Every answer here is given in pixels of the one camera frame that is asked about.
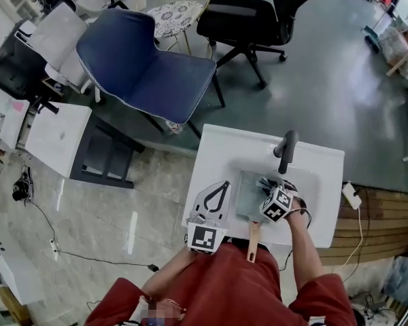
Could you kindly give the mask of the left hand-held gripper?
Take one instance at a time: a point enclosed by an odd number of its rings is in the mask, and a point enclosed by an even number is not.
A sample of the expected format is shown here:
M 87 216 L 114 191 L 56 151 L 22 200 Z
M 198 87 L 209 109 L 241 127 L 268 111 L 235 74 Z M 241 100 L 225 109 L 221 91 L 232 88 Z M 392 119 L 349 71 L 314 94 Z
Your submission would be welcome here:
M 217 221 L 225 221 L 228 216 L 231 191 L 230 182 L 221 181 L 198 194 L 193 207 L 197 214 L 191 215 L 188 221 L 186 244 L 189 251 L 206 255 L 216 253 L 227 233 Z

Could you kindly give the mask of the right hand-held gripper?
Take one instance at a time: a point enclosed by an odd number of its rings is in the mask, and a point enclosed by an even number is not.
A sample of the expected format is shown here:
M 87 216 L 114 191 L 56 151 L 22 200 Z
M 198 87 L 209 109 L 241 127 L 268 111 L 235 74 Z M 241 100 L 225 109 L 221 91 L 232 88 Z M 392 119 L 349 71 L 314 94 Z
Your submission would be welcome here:
M 260 214 L 267 220 L 277 223 L 283 219 L 292 208 L 292 189 L 287 180 L 260 180 L 259 188 L 266 198 L 259 206 Z

